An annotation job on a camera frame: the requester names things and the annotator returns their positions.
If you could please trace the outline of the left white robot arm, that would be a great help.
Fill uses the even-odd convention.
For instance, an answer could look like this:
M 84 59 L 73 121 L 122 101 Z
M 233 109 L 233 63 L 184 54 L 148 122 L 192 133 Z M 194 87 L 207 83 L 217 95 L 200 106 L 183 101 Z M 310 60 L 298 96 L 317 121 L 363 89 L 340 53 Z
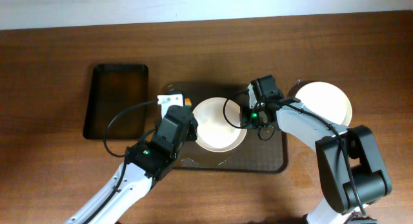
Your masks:
M 196 140 L 197 121 L 183 94 L 158 95 L 136 107 L 154 103 L 161 106 L 160 123 L 125 149 L 112 178 L 67 223 L 116 223 L 172 170 L 184 143 Z

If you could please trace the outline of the white plate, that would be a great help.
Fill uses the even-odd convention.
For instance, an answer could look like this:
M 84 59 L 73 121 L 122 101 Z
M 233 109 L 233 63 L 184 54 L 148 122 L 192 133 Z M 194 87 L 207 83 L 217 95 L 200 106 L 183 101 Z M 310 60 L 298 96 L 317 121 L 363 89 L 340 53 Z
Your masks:
M 331 122 L 349 126 L 352 120 L 352 105 L 348 96 L 333 84 L 309 82 L 299 85 L 292 94 L 309 110 Z
M 223 115 L 225 101 L 223 97 L 212 97 L 200 102 L 193 110 L 198 123 L 196 143 L 210 152 L 229 152 L 247 135 L 246 129 L 234 128 L 226 121 Z

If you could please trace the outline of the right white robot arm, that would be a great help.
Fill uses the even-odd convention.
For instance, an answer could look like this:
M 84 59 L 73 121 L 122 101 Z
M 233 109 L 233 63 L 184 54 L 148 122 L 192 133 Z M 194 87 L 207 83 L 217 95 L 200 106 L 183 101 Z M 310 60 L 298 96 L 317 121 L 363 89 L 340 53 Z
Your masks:
M 284 97 L 271 75 L 252 80 L 243 93 L 242 129 L 272 127 L 316 153 L 323 199 L 301 223 L 377 223 L 365 209 L 389 195 L 392 182 L 371 129 L 317 115 L 298 98 Z

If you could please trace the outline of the orange green scrub sponge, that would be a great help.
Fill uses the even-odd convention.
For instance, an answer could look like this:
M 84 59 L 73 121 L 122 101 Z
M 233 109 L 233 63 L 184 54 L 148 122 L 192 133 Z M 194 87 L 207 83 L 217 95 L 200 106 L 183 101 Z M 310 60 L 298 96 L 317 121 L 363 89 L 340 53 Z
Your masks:
M 186 99 L 185 99 L 185 106 L 186 106 L 186 107 L 191 107 L 191 106 L 192 106 L 192 102 L 191 102 L 191 100 L 190 100 L 189 98 L 186 98 Z

